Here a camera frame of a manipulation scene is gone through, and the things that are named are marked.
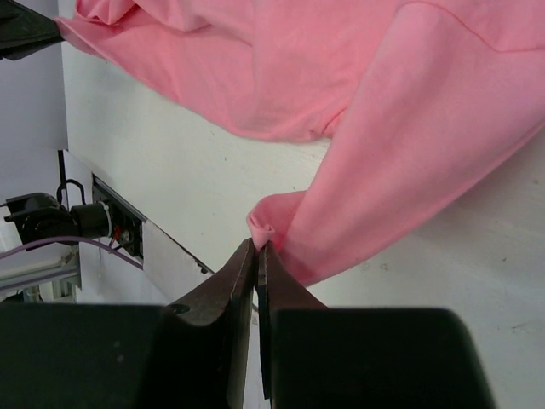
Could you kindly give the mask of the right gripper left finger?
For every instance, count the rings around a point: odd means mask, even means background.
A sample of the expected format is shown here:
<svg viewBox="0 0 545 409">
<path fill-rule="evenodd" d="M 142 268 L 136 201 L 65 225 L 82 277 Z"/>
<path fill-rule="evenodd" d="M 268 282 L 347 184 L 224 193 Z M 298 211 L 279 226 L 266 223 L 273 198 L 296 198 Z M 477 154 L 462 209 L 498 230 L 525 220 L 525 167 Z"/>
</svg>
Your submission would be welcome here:
<svg viewBox="0 0 545 409">
<path fill-rule="evenodd" d="M 239 408 L 255 247 L 167 306 L 5 303 L 4 408 Z"/>
</svg>

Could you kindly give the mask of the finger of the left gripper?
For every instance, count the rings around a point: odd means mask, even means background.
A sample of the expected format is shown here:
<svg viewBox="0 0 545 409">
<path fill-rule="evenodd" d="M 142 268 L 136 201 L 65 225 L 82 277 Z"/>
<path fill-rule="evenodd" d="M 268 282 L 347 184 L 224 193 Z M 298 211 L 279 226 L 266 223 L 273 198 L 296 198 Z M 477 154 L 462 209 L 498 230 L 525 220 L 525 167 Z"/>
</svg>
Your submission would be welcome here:
<svg viewBox="0 0 545 409">
<path fill-rule="evenodd" d="M 1 59 L 21 60 L 63 42 L 56 23 L 11 0 L 1 0 Z"/>
</svg>

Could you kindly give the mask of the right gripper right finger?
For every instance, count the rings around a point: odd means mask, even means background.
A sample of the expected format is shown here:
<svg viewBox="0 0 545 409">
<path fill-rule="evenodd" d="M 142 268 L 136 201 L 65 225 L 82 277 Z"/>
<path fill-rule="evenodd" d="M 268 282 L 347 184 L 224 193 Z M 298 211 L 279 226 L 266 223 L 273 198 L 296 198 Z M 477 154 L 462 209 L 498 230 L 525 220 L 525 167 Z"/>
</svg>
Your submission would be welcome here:
<svg viewBox="0 0 545 409">
<path fill-rule="evenodd" d="M 445 308 L 329 308 L 259 254 L 263 392 L 274 408 L 492 408 L 473 340 Z"/>
</svg>

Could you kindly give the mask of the pink t shirt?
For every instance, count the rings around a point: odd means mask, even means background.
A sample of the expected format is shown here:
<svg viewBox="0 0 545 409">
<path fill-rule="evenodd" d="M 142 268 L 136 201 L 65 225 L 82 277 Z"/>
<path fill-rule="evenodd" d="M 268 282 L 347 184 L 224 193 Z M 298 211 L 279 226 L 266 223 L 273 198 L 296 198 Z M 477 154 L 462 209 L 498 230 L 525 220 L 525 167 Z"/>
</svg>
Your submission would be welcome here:
<svg viewBox="0 0 545 409">
<path fill-rule="evenodd" d="M 247 223 L 313 285 L 418 228 L 544 125 L 541 1 L 79 1 L 85 53 L 230 133 L 330 139 Z"/>
</svg>

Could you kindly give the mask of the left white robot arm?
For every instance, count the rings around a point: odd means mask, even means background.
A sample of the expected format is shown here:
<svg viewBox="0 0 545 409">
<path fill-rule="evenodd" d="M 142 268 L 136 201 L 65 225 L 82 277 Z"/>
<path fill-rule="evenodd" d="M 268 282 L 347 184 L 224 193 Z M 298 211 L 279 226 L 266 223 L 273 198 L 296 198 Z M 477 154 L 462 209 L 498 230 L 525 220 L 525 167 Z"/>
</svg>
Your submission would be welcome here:
<svg viewBox="0 0 545 409">
<path fill-rule="evenodd" d="M 1 2 L 1 58 L 21 60 L 49 46 L 61 43 L 63 37 L 55 21 L 16 1 Z M 62 191 L 72 184 L 85 198 L 83 185 L 67 179 L 57 187 L 56 194 L 29 193 L 7 199 L 9 210 L 4 217 L 13 223 L 26 250 L 50 243 L 75 245 L 84 239 L 110 237 L 114 226 L 112 214 L 103 202 L 84 201 L 67 209 L 62 203 Z"/>
</svg>

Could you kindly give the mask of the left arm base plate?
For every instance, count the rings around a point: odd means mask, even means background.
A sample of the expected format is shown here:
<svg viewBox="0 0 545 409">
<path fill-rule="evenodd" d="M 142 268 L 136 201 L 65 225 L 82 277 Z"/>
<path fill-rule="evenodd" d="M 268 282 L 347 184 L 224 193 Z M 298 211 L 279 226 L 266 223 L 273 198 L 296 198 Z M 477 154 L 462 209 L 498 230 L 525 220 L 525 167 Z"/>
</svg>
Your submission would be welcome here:
<svg viewBox="0 0 545 409">
<path fill-rule="evenodd" d="M 112 238 L 118 249 L 142 262 L 146 217 L 96 175 L 93 175 L 92 197 L 95 202 L 108 205 L 112 216 Z"/>
</svg>

